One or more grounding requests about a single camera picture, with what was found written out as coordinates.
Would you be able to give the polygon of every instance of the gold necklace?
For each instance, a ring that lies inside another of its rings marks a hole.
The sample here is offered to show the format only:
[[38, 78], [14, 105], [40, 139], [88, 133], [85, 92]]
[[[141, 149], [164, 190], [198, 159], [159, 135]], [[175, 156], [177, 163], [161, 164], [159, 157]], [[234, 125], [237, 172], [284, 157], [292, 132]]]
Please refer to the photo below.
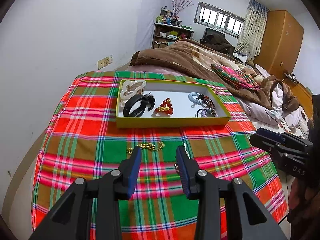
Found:
[[[151, 152], [158, 152], [164, 148], [164, 142], [159, 141], [158, 144], [159, 144], [159, 148], [156, 148], [156, 146], [152, 143], [139, 143], [137, 146], [140, 147], [141, 150], [148, 149]], [[127, 154], [132, 154], [132, 151], [133, 151], [133, 148], [128, 148]]]

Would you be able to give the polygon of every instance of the polka dot curtain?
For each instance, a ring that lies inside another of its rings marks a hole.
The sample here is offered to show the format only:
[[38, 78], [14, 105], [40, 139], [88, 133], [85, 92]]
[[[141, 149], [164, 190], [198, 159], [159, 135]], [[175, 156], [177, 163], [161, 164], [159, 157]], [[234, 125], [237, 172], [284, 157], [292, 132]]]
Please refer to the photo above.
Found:
[[267, 7], [255, 0], [250, 0], [235, 52], [247, 55], [250, 60], [259, 55], [268, 11]]

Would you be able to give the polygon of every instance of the light blue coil hair tie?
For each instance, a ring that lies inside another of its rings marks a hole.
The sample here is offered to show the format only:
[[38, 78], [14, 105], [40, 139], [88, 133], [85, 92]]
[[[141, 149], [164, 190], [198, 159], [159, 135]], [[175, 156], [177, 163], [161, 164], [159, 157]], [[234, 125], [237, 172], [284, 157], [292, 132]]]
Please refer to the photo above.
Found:
[[191, 92], [191, 93], [188, 95], [188, 98], [189, 98], [189, 100], [190, 100], [192, 103], [194, 103], [194, 104], [196, 104], [196, 105], [202, 105], [202, 104], [203, 104], [202, 100], [196, 99], [199, 95], [200, 95], [200, 93]]

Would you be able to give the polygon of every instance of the black cord bracelet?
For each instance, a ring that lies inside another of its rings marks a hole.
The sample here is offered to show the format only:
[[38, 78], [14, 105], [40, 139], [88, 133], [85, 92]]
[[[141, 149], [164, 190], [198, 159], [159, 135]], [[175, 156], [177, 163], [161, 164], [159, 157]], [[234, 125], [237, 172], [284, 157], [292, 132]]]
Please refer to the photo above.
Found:
[[[131, 108], [134, 106], [135, 103], [141, 101], [140, 106], [133, 110], [130, 113]], [[155, 106], [156, 100], [154, 99], [153, 95], [147, 94], [147, 95], [134, 95], [131, 97], [124, 105], [123, 109], [123, 116], [124, 117], [141, 117], [146, 109], [148, 107], [148, 111], [153, 109]]]

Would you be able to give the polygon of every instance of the silver bolt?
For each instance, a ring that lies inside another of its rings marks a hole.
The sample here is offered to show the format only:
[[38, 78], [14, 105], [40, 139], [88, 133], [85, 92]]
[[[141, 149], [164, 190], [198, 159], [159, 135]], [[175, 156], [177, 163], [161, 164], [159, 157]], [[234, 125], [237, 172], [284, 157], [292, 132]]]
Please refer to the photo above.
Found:
[[76, 179], [76, 184], [81, 185], [84, 183], [84, 178], [77, 178]]
[[121, 171], [119, 171], [119, 170], [113, 170], [113, 171], [111, 171], [111, 175], [112, 176], [119, 176], [121, 174]]
[[243, 182], [243, 180], [242, 180], [241, 178], [234, 178], [234, 179], [233, 179], [233, 182], [236, 183], [236, 184], [238, 184], [238, 185], [241, 185], [242, 182]]
[[208, 174], [208, 173], [207, 173], [206, 170], [199, 170], [199, 171], [198, 171], [198, 175], [199, 175], [199, 176], [204, 177], [204, 176], [206, 176], [207, 174]]

